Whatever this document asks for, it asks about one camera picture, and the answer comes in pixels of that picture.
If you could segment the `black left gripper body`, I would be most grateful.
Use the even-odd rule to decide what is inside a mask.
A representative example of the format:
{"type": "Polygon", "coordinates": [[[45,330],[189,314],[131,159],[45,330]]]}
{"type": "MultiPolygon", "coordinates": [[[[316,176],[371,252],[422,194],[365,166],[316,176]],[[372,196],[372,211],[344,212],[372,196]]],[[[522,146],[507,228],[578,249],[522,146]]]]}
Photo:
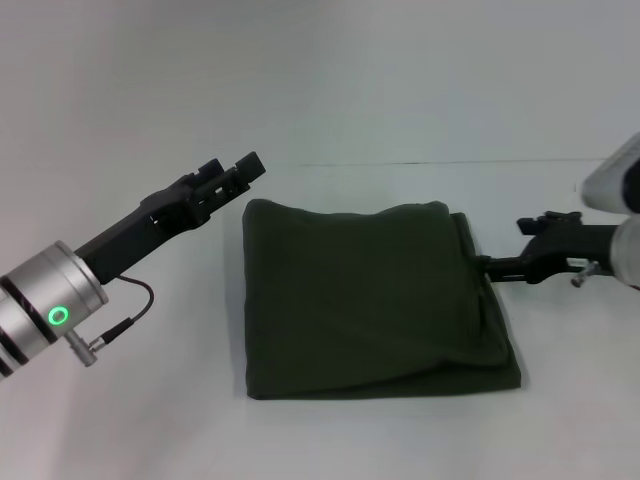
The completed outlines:
{"type": "Polygon", "coordinates": [[[173,237],[204,223],[191,204],[198,174],[188,174],[140,202],[129,215],[75,251],[105,285],[173,237]]]}

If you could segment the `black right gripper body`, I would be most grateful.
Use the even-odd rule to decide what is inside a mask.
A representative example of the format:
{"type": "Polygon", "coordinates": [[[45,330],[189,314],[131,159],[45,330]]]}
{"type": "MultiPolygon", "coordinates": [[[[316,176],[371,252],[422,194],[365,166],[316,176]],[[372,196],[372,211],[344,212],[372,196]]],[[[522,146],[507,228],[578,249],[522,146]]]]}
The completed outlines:
{"type": "Polygon", "coordinates": [[[520,226],[523,235],[532,236],[519,256],[524,279],[539,284],[560,273],[578,273],[569,259],[596,264],[594,274],[613,277],[611,245],[616,230],[614,225],[583,225],[560,222],[540,226],[537,221],[520,226]]]}

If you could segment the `dark green t-shirt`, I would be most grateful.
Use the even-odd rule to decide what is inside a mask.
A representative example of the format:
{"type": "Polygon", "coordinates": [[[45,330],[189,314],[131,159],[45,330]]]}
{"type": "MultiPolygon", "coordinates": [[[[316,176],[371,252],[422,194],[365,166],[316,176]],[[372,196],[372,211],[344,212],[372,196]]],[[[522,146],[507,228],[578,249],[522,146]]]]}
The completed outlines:
{"type": "Polygon", "coordinates": [[[522,374],[465,215],[441,202],[243,215],[246,390],[256,400],[456,396],[522,374]]]}

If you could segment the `small silver cylindrical connector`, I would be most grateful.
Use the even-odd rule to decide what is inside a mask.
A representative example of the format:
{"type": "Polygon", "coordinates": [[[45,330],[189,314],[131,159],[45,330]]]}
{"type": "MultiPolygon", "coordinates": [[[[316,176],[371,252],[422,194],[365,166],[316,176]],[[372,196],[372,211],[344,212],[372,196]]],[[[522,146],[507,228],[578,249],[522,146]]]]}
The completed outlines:
{"type": "Polygon", "coordinates": [[[571,284],[575,288],[581,288],[584,283],[591,277],[600,272],[600,265],[595,261],[588,261],[582,269],[577,272],[571,279],[571,284]]]}

